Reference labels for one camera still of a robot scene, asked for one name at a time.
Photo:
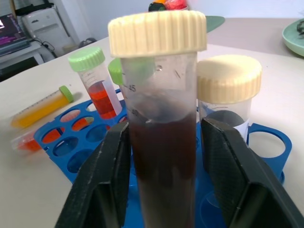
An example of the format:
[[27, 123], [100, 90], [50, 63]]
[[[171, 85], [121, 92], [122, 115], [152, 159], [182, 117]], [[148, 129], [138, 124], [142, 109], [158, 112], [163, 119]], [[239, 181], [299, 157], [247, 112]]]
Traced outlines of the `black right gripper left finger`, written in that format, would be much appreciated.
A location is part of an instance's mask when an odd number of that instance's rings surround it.
[[131, 167], [127, 121], [113, 126], [81, 166], [55, 228], [122, 228]]

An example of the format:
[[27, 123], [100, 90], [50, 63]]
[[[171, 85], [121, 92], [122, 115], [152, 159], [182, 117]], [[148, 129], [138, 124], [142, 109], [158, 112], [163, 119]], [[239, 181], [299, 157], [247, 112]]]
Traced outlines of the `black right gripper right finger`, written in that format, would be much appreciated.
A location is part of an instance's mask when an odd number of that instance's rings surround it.
[[228, 228], [304, 228], [304, 216], [271, 168], [235, 128], [201, 121], [204, 162]]

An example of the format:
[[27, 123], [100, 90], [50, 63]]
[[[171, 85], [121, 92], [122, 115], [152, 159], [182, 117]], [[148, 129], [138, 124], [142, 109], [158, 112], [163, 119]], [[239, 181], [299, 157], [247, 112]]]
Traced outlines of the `brown liquid tube cream cap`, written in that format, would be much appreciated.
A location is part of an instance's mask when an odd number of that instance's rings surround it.
[[262, 66], [243, 55], [218, 55], [198, 62], [199, 117], [212, 118], [248, 137], [252, 98], [261, 87]]
[[108, 24], [120, 59], [145, 228], [194, 228], [197, 56], [206, 17], [194, 10], [133, 14]]

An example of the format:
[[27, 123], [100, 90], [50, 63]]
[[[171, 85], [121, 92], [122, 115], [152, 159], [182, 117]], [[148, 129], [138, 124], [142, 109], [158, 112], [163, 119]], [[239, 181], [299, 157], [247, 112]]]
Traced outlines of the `blue test tube rack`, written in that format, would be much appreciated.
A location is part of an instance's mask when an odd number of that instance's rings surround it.
[[[53, 121], [44, 124], [34, 134], [34, 139], [38, 141], [43, 150], [46, 151], [50, 159], [60, 168], [64, 175], [71, 181], [77, 177], [81, 165], [91, 155], [93, 150], [103, 141], [105, 134], [110, 127], [126, 119], [126, 108], [124, 100], [120, 101], [123, 109], [121, 113], [112, 119], [101, 119], [97, 111], [89, 111], [88, 107], [92, 101], [88, 100], [73, 106], [63, 114], [57, 116]], [[71, 120], [64, 121], [66, 114], [75, 114]], [[72, 127], [79, 120], [94, 119], [93, 122], [81, 125], [80, 130], [73, 130]], [[213, 195], [213, 185], [209, 175], [203, 171], [202, 166], [202, 143], [199, 136], [200, 125], [197, 123], [197, 178], [196, 178], [196, 228], [226, 228], [220, 209]], [[56, 133], [55, 139], [46, 141], [50, 132]], [[285, 175], [283, 167], [292, 149], [292, 142], [284, 133], [263, 125], [253, 123], [249, 126], [249, 134], [255, 132], [265, 132], [278, 137], [285, 145], [285, 150], [281, 155], [272, 158], [263, 158], [271, 167], [279, 181], [283, 184]], [[129, 193], [126, 208], [126, 217], [123, 228], [143, 228], [143, 219], [140, 212], [139, 194], [135, 175], [133, 155], [131, 152], [131, 171], [129, 182]]]

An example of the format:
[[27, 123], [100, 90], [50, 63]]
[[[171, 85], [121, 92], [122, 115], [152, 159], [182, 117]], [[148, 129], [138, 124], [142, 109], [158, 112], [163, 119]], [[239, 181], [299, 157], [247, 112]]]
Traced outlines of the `red liquid tube green cap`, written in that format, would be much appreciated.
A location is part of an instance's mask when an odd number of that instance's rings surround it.
[[78, 73], [97, 112], [103, 119], [116, 117], [122, 111], [105, 56], [100, 47], [84, 47], [68, 58], [72, 70]]

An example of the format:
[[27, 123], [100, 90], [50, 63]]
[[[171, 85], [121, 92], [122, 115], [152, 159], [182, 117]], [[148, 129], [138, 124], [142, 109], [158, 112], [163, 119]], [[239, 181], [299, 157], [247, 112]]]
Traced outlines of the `yellow liquid tube green cap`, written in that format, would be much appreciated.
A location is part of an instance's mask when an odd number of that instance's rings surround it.
[[63, 85], [57, 91], [14, 115], [10, 125], [14, 128], [27, 128], [73, 101], [72, 93]]

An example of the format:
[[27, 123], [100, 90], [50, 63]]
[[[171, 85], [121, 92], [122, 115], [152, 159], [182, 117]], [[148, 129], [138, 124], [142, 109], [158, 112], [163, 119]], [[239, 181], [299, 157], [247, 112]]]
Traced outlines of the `orange liquid tube green cap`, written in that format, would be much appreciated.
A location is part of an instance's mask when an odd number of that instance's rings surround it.
[[119, 58], [115, 58], [110, 62], [110, 64], [108, 65], [108, 71], [113, 83], [119, 86], [123, 98], [125, 98], [123, 71], [122, 71], [121, 61]]

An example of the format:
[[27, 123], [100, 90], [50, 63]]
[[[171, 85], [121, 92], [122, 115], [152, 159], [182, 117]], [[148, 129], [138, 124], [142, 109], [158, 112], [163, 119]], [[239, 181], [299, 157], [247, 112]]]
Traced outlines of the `white side desk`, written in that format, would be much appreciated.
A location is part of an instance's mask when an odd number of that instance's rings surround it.
[[33, 41], [27, 48], [1, 56], [0, 70], [22, 72], [44, 64], [45, 61], [40, 53], [41, 49], [41, 44], [38, 41]]

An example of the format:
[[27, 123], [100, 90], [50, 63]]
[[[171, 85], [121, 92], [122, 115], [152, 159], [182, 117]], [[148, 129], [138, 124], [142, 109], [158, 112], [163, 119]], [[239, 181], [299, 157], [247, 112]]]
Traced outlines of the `light green plate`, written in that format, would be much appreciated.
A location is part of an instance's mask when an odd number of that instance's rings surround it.
[[296, 30], [296, 26], [301, 20], [304, 20], [304, 18], [299, 19], [285, 27], [282, 32], [282, 37], [284, 44], [292, 52], [304, 57], [304, 35], [299, 36], [299, 33]]

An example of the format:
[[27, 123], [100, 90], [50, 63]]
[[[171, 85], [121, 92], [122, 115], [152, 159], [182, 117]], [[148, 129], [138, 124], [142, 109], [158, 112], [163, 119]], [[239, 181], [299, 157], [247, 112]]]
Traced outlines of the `white air purifier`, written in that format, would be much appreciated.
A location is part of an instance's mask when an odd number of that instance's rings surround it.
[[65, 54], [63, 47], [70, 44], [71, 39], [54, 8], [34, 11], [21, 20], [32, 38], [51, 44], [58, 57]]

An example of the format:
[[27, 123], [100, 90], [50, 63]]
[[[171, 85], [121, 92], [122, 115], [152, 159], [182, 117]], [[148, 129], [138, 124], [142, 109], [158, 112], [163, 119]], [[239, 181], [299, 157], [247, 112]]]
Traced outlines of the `green placemat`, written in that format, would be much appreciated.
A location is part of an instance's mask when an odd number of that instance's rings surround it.
[[207, 33], [215, 30], [225, 22], [222, 16], [206, 16]]

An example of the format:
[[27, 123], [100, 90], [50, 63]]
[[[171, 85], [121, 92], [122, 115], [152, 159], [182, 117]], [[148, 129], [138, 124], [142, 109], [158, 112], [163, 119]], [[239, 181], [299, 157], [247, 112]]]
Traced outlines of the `dark computer screen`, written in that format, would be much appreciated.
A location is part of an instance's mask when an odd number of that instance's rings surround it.
[[13, 14], [0, 16], [0, 48], [27, 42], [28, 39]]

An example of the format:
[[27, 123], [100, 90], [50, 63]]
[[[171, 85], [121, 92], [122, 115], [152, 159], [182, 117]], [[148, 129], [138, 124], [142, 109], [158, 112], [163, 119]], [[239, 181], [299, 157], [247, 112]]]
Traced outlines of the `black toy fruit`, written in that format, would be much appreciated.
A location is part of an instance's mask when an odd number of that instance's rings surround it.
[[166, 7], [163, 3], [159, 3], [159, 2], [153, 2], [148, 7], [149, 12], [163, 11], [163, 10], [166, 10]]

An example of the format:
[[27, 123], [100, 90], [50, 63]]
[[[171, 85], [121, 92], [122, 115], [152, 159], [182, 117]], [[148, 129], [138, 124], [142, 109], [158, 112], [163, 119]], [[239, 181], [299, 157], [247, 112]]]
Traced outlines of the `pink toy peach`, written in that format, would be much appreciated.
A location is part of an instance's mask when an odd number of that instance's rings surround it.
[[183, 10], [188, 7], [187, 0], [166, 0], [165, 7], [167, 10]]

